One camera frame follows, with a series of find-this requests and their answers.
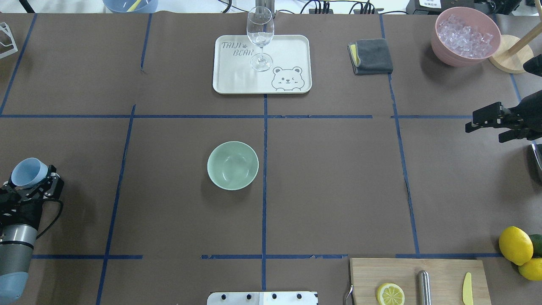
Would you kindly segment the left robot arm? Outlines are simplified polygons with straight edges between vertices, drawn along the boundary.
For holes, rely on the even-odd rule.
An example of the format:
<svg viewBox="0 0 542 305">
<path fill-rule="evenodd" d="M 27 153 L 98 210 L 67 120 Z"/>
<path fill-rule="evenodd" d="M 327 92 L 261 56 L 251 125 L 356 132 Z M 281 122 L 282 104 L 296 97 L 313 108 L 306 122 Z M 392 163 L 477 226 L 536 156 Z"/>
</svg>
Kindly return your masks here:
<svg viewBox="0 0 542 305">
<path fill-rule="evenodd" d="M 2 305 L 17 301 L 29 278 L 34 245 L 60 218 L 64 181 L 55 166 L 25 166 L 14 170 L 1 187 L 0 299 Z M 51 223 L 39 233 L 43 206 L 59 204 Z"/>
</svg>

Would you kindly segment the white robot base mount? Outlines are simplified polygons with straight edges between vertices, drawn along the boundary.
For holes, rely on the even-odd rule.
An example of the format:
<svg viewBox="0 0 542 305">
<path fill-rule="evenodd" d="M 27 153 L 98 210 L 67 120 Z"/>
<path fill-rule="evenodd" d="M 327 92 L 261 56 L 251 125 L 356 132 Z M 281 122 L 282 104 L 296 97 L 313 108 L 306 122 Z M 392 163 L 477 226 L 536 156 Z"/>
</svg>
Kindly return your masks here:
<svg viewBox="0 0 542 305">
<path fill-rule="evenodd" d="M 207 305 L 318 305 L 318 293 L 313 291 L 245 291 L 215 292 Z"/>
</svg>

